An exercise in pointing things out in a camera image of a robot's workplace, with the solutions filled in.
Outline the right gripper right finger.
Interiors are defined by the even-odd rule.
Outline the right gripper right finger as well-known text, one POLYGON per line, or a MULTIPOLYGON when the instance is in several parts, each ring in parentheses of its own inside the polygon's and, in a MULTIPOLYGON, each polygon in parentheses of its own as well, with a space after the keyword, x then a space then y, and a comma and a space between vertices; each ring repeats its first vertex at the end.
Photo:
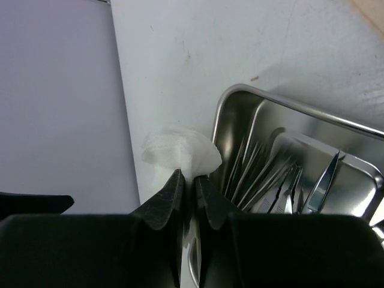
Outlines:
POLYGON ((235 287, 236 260, 229 214, 235 206, 206 176, 194 180, 197 200, 199 286, 235 287))

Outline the stainless steel tray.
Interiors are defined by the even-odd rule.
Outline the stainless steel tray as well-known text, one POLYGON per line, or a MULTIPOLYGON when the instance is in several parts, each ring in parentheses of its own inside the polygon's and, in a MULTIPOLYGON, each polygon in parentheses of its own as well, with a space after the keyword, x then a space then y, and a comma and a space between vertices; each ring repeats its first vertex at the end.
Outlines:
MULTIPOLYGON (((236 260, 235 287, 383 286, 383 131, 247 86, 230 87, 218 103, 213 143, 221 166, 208 179, 225 198, 242 138, 242 165, 255 144, 269 157, 288 152, 302 175, 293 214, 285 214, 288 188, 270 214, 236 208, 229 214, 236 260), (319 213, 301 210, 318 178, 340 151, 319 213)), ((199 286, 197 235, 188 253, 199 286)))

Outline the steel tweezers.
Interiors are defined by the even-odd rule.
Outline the steel tweezers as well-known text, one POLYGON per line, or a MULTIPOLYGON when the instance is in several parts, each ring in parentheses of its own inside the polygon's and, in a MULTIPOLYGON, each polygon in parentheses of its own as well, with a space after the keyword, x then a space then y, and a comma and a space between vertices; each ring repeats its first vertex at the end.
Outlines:
POLYGON ((270 157, 251 185, 245 190, 237 207, 249 211, 275 185, 280 183, 295 163, 295 157, 288 152, 277 152, 270 157))
POLYGON ((241 144, 237 150, 237 154, 236 154, 236 157, 235 157, 235 161, 234 161, 234 164, 233 164, 233 167, 231 169, 231 172, 230 172, 230 175, 229 175, 229 178, 228 178, 228 182, 227 182, 227 185, 226 185, 226 190, 225 190, 225 196, 231 200, 232 199, 232 196, 233 196, 233 193, 234 193, 234 190, 237 186, 237 183, 238 183, 238 178, 239 178, 239 175, 241 173, 241 169, 242 169, 242 162, 243 162, 243 157, 244 157, 244 151, 245 151, 245 147, 247 145, 247 137, 244 136, 241 140, 241 144))
POLYGON ((267 145, 257 142, 247 161, 242 165, 242 173, 233 194, 233 203, 238 205, 246 190, 264 168, 269 157, 267 145))

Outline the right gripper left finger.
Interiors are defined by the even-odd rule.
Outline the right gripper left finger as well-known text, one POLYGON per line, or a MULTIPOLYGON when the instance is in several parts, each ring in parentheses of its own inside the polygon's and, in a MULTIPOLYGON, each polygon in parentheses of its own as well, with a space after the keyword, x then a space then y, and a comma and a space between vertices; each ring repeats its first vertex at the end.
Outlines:
POLYGON ((179 287, 184 229, 184 177, 175 170, 164 187, 133 213, 139 225, 131 254, 133 287, 179 287))

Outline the white gauze pad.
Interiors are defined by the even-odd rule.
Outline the white gauze pad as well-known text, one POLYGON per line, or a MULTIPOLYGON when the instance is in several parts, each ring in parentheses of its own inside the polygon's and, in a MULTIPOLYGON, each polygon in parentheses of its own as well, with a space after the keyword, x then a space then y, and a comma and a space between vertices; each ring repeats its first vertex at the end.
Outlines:
POLYGON ((149 134, 142 145, 142 161, 162 169, 180 170, 191 184, 222 164, 218 148, 205 135, 187 128, 165 128, 149 134))

